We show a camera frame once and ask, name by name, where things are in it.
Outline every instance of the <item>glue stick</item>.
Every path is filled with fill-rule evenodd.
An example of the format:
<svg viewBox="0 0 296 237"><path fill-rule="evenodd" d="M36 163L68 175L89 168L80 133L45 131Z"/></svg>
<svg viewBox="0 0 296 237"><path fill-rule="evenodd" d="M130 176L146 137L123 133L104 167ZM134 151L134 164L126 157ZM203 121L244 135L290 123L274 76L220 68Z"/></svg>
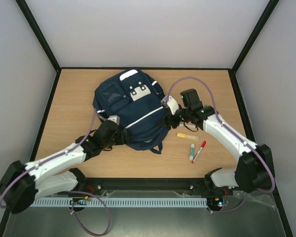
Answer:
<svg viewBox="0 0 296 237"><path fill-rule="evenodd" d="M193 158L194 158L194 150L195 150L195 144L192 143L191 148L189 149L189 159L190 160L193 160Z"/></svg>

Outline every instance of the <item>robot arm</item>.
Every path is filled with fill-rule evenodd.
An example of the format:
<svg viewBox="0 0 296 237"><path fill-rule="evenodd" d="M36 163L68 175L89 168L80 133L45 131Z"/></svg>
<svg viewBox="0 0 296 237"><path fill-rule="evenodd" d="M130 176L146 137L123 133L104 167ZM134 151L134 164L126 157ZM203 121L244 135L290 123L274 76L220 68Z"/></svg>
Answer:
<svg viewBox="0 0 296 237"><path fill-rule="evenodd" d="M9 166L0 181L1 195L13 180L30 170L4 196L6 206L13 214L25 210L38 198L63 191L82 191L86 178L79 169L73 168L63 174L54 174L98 156L102 150L113 145L127 144L129 133L108 119L100 125L93 136L88 135L81 143L83 137L79 137L65 149L46 158L25 164L16 161Z"/></svg>
<svg viewBox="0 0 296 237"><path fill-rule="evenodd" d="M213 187L234 186L248 193L261 187L269 188L270 177L249 146L262 157L274 176L270 148L267 145L259 146L242 136L227 124L221 115L216 115L213 107L203 107L195 89L181 92L181 97L184 109L171 96L168 101L163 100L168 111L162 124L170 130L178 127L181 121L192 122L220 141L237 161L236 169L212 170L205 176L205 179L209 179Z"/></svg>

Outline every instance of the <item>perforated white strip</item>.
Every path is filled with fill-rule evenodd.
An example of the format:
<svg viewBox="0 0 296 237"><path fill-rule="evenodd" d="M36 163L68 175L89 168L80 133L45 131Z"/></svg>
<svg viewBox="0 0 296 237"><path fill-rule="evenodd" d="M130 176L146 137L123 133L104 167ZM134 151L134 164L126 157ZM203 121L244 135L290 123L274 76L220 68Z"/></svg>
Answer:
<svg viewBox="0 0 296 237"><path fill-rule="evenodd" d="M206 198L102 198L108 207L207 207ZM73 199L66 197L43 197L36 200L32 207L70 207ZM79 201L75 206L103 207L95 198Z"/></svg>

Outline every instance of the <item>gray floor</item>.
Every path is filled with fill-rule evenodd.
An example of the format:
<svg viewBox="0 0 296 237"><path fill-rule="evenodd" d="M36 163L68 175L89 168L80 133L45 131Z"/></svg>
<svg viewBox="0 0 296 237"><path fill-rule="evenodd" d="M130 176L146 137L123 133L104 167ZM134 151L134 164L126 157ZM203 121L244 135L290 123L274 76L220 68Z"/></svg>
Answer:
<svg viewBox="0 0 296 237"><path fill-rule="evenodd" d="M240 197L232 197L237 205ZM249 198L231 213L210 214L204 208L111 208L113 225L107 237L284 237L270 197ZM91 231L107 226L104 208L86 208L78 216ZM5 237L87 237L67 208L30 207L11 215Z"/></svg>

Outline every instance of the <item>yellow highlighter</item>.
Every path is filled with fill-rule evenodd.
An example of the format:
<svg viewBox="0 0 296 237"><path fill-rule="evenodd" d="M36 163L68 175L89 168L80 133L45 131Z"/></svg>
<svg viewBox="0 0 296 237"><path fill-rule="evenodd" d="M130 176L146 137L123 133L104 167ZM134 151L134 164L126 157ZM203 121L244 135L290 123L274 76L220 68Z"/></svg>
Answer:
<svg viewBox="0 0 296 237"><path fill-rule="evenodd" d="M184 137L184 138L189 138L189 139L193 139L193 140L199 140L199 136L188 135L188 134L181 133L181 132L177 133L177 137Z"/></svg>

